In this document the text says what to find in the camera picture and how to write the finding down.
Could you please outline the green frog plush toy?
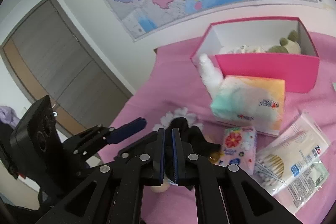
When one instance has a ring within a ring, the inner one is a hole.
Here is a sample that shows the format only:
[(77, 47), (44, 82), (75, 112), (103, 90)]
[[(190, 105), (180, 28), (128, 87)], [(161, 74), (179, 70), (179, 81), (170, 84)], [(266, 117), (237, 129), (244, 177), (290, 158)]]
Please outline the green frog plush toy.
[(289, 53), (294, 55), (301, 54), (301, 47), (298, 43), (298, 32), (292, 30), (287, 38), (281, 38), (280, 44), (272, 46), (267, 50), (267, 53)]

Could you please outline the purple cloth pile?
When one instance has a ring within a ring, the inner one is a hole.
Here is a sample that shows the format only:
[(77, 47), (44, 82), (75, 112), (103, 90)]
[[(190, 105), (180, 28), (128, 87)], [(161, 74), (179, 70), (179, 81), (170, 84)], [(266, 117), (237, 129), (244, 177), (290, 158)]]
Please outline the purple cloth pile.
[(15, 111), (8, 106), (0, 106), (0, 119), (2, 123), (8, 124), (11, 127), (16, 127), (20, 121)]

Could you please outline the floral pocket tissue pack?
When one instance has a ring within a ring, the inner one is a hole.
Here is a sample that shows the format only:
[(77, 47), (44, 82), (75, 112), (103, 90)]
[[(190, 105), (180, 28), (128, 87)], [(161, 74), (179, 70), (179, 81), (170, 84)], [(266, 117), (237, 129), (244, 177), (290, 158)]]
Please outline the floral pocket tissue pack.
[(236, 164), (252, 175), (256, 159), (257, 132), (253, 126), (225, 129), (219, 166)]

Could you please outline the cotton swab bag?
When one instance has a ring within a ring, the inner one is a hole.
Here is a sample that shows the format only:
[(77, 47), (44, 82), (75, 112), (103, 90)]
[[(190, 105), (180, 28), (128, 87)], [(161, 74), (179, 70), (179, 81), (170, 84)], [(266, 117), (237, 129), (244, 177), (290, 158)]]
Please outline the cotton swab bag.
[(256, 181), (272, 196), (326, 152), (331, 142), (307, 112), (272, 143), (256, 153)]

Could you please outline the pastel tissue box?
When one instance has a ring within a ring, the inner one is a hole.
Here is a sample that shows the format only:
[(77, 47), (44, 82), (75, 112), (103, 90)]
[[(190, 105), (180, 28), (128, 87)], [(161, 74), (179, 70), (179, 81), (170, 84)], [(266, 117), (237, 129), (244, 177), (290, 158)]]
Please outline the pastel tissue box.
[(226, 76), (210, 104), (217, 121), (253, 126), (261, 134), (278, 136), (284, 113), (285, 80)]

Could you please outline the grey brown door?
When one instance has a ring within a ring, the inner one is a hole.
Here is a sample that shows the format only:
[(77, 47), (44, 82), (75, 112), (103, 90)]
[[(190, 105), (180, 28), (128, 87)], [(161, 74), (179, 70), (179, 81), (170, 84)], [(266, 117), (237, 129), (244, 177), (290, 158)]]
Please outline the grey brown door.
[(110, 126), (131, 97), (57, 0), (41, 0), (26, 13), (1, 56), (30, 102), (50, 97), (57, 127), (67, 135)]

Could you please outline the white pump spray bottle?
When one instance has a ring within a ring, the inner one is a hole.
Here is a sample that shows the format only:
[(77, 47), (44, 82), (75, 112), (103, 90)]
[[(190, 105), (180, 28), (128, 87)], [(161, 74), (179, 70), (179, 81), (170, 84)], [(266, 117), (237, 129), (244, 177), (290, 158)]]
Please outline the white pump spray bottle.
[(199, 74), (211, 98), (214, 99), (224, 79), (222, 71), (215, 67), (207, 54), (199, 56)]

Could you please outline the pink open cardboard box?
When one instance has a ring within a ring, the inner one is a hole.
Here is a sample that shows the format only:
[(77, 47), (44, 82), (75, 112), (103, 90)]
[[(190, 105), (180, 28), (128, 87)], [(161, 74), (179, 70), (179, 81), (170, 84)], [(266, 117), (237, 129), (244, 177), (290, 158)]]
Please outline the pink open cardboard box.
[[(234, 53), (240, 46), (268, 50), (292, 30), (298, 33), (301, 54)], [(224, 75), (285, 80), (285, 90), (307, 93), (314, 88), (320, 58), (305, 25), (298, 17), (260, 16), (211, 23), (191, 55), (195, 66), (203, 53)]]

